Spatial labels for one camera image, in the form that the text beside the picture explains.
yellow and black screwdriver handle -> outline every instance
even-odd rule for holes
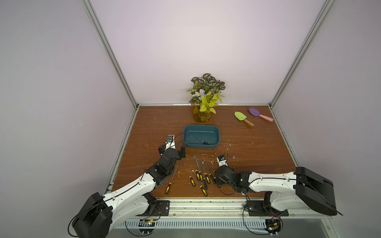
[[[192,176],[189,176],[189,180],[190,180],[190,182],[192,183],[192,186],[195,187],[196,184],[194,183]]]
[[[195,172],[196,172],[196,175],[197,175],[197,180],[200,181],[200,174],[199,174],[199,171],[196,169]]]
[[[202,178],[202,173],[201,173],[201,171],[199,171],[199,173],[197,174],[197,177],[198,176],[200,176],[200,180],[201,180],[201,182],[204,182],[204,179]]]
[[[200,189],[204,193],[205,196],[208,196],[207,192],[205,191],[205,189],[202,185],[200,186]]]
[[[204,178],[206,179],[207,183],[210,184],[210,180],[209,180],[209,177],[208,177],[208,173],[205,173],[205,174],[204,174]]]
[[[213,184],[217,184],[216,178],[213,178],[213,175],[210,173],[209,177],[212,179]]]
[[[165,191],[165,194],[168,194],[169,189],[171,188],[171,186],[172,186],[172,183],[168,183],[168,187],[167,187],[167,190]]]

blue flower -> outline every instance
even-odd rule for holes
[[[205,96],[205,90],[200,89],[200,92],[195,92],[192,96],[193,97],[198,97],[199,100],[201,100],[201,96]]]

purple garden trowel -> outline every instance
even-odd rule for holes
[[[253,115],[253,116],[260,116],[260,117],[262,117],[262,118],[264,118],[264,119],[266,119],[266,120],[269,120],[269,121],[274,121],[274,119],[273,118],[271,118],[271,117],[267,117],[267,116],[264,116],[264,115],[261,115],[260,113],[259,113],[259,111],[257,110],[257,109],[255,109],[255,108],[253,108],[253,107],[248,107],[248,109],[249,109],[249,112]]]

potted plant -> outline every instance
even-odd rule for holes
[[[222,102],[221,91],[225,89],[225,83],[216,80],[209,73],[206,73],[202,78],[194,77],[191,80],[193,88],[187,90],[192,94],[192,99],[189,101],[192,104],[193,119],[196,122],[204,123],[210,120],[211,112],[214,114],[214,107],[217,101]]]

pink handle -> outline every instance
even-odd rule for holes
[[[264,115],[259,115],[259,116],[262,117],[262,118],[264,118],[264,119],[266,119],[266,120],[274,121],[274,119],[271,118],[271,117],[267,117],[267,116],[264,116]]]

